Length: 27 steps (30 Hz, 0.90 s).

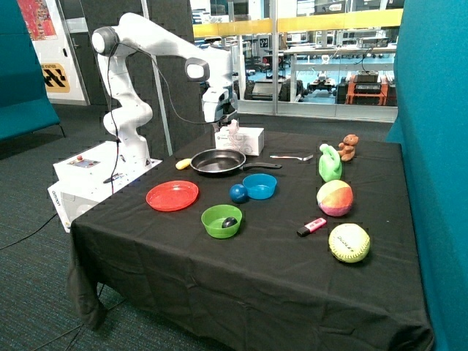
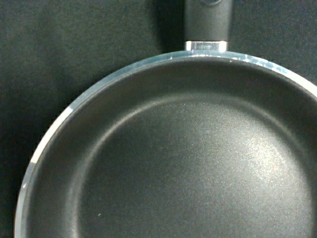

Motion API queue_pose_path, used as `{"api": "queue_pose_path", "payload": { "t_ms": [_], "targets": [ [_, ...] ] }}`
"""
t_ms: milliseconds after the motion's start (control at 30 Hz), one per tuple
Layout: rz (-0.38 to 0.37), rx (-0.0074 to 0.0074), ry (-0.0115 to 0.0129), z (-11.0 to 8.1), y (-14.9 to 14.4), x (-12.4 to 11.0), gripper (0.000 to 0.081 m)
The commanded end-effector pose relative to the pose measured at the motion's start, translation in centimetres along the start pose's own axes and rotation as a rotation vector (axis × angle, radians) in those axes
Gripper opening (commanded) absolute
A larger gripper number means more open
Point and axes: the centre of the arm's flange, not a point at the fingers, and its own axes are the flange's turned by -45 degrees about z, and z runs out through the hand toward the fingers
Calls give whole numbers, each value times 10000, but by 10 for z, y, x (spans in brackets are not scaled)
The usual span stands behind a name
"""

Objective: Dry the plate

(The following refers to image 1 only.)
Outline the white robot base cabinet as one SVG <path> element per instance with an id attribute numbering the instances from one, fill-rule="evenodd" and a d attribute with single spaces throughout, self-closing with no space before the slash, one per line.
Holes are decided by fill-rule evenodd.
<path id="1" fill-rule="evenodd" d="M 150 159 L 143 167 L 131 165 L 115 141 L 105 141 L 55 163 L 58 181 L 48 193 L 64 230 L 68 233 L 73 220 L 160 163 Z"/>

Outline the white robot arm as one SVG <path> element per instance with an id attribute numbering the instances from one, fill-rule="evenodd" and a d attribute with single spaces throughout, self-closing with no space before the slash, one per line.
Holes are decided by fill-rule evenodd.
<path id="1" fill-rule="evenodd" d="M 219 126 L 237 114 L 232 55 L 228 50 L 199 48 L 131 12 L 123 14 L 117 26 L 95 30 L 91 44 L 107 93 L 121 105 L 107 113 L 104 122 L 107 131 L 119 139 L 119 150 L 127 166 L 146 167 L 151 162 L 147 141 L 137 133 L 137 128 L 152 119 L 153 111 L 133 88 L 126 65 L 127 56 L 133 53 L 184 58 L 189 80 L 208 84 L 202 96 L 206 123 Z"/>

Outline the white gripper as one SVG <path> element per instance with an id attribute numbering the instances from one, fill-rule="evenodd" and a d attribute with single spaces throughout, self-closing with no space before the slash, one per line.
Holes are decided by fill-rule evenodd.
<path id="1" fill-rule="evenodd" d="M 209 87 L 203 94 L 203 115 L 206 123 L 215 123 L 214 131 L 219 132 L 222 123 L 237 126 L 238 98 L 233 85 Z"/>

